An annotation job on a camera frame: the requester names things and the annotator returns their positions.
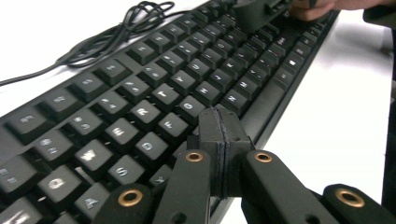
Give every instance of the human hand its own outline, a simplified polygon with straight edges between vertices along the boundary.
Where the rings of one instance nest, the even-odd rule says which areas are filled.
[[[309,8],[309,0],[293,0],[290,15],[302,21],[312,21],[332,9],[366,9],[378,5],[393,6],[396,0],[317,0],[314,8]]]

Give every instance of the finger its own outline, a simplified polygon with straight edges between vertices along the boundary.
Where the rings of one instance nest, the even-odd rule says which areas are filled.
[[[300,7],[291,7],[290,15],[295,17],[301,21],[312,21],[317,18],[322,17],[327,12],[332,10],[334,7],[334,3],[329,3],[324,7],[315,7],[312,9],[300,8]]]
[[[337,2],[338,0],[317,0],[315,7],[325,7],[330,3]],[[293,0],[291,3],[294,7],[310,8],[310,0]]]

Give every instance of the brass ring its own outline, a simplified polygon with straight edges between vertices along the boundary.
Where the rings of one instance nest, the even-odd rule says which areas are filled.
[[[201,161],[204,158],[204,156],[201,153],[198,152],[192,152],[187,154],[186,159],[188,161]]]
[[[132,200],[126,200],[125,197],[129,194],[134,194],[135,197]],[[142,201],[142,198],[143,198],[143,193],[137,189],[125,190],[119,197],[119,204],[124,207],[134,206],[140,203],[140,201]]]
[[[360,208],[365,205],[364,200],[361,196],[348,189],[338,189],[335,192],[335,196],[337,197],[338,200],[351,207]]]
[[[263,153],[263,152],[256,153],[256,155],[254,157],[256,158],[257,161],[260,161],[260,162],[272,161],[272,157],[266,153]]]

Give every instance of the black keyboard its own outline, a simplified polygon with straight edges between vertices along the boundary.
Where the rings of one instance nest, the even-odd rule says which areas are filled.
[[[89,223],[125,184],[172,173],[199,113],[223,106],[263,145],[337,12],[253,35],[210,1],[0,118],[0,223]],[[212,221],[227,201],[211,198]]]

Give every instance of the dark sleeve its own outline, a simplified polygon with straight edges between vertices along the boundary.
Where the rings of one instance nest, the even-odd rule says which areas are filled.
[[[392,7],[371,7],[364,10],[363,19],[367,22],[388,26],[396,29],[396,8]]]

